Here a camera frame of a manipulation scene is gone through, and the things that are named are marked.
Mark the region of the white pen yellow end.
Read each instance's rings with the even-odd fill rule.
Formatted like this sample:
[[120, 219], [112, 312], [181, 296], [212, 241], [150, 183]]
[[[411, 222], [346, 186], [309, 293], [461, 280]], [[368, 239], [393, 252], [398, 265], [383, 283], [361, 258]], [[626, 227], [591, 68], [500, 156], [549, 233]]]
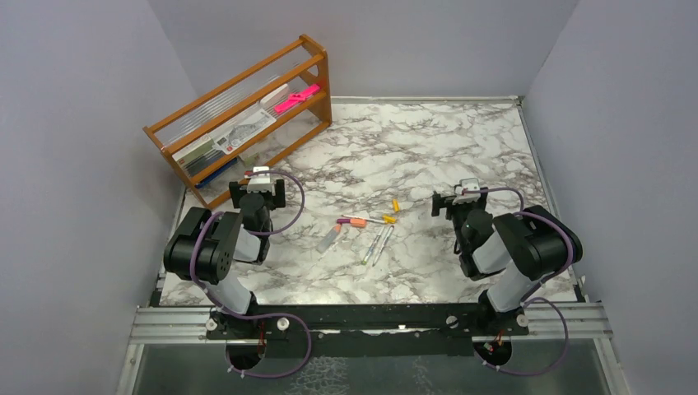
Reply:
[[364, 220], [364, 221], [373, 222], [373, 223], [382, 223], [382, 224], [395, 224], [397, 222], [397, 219], [393, 218], [391, 216], [383, 216], [381, 219], [377, 219], [377, 218], [351, 216], [351, 215], [344, 214], [344, 215], [342, 215], [342, 217], [349, 218], [349, 219]]

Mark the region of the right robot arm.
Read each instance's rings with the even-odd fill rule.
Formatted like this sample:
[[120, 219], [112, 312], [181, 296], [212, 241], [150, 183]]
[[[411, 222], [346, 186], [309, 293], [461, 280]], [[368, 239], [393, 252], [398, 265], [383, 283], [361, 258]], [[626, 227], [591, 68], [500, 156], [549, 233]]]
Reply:
[[444, 213], [453, 225], [463, 274], [473, 281], [499, 277], [479, 296], [474, 315], [487, 335], [498, 333], [528, 297], [583, 257], [579, 237], [540, 205], [493, 216], [486, 209], [491, 192], [462, 181], [453, 194], [431, 198], [431, 215]]

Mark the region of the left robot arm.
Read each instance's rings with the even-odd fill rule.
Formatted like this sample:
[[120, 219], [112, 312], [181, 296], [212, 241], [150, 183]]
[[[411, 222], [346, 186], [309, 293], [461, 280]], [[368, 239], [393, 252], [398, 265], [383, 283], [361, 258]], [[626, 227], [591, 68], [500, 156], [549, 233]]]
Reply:
[[199, 286], [229, 313], [228, 328], [246, 338], [258, 330], [259, 317], [249, 309], [255, 296], [230, 268], [266, 259], [274, 231], [271, 212], [286, 206], [285, 182], [263, 176], [248, 184], [231, 182], [229, 192], [237, 211], [189, 209], [165, 246], [163, 264], [167, 272]]

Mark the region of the orange tip white marker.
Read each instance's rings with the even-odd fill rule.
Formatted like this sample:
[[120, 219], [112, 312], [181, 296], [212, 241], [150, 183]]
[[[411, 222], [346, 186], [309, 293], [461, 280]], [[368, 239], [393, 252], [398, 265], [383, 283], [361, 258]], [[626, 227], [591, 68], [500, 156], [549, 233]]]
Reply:
[[337, 223], [318, 243], [316, 250], [319, 253], [325, 253], [334, 243], [336, 238], [341, 234], [342, 224]]

